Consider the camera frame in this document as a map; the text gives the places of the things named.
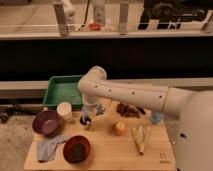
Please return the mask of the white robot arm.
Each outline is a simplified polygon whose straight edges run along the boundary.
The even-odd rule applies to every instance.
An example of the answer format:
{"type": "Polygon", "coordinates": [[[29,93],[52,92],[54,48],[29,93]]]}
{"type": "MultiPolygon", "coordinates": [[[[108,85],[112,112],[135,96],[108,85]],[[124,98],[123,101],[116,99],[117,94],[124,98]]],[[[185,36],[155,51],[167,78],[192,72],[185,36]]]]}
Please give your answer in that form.
{"type": "Polygon", "coordinates": [[[97,98],[108,98],[178,116],[176,169],[213,171],[213,91],[113,82],[100,66],[78,81],[78,89],[89,105],[97,98]]]}

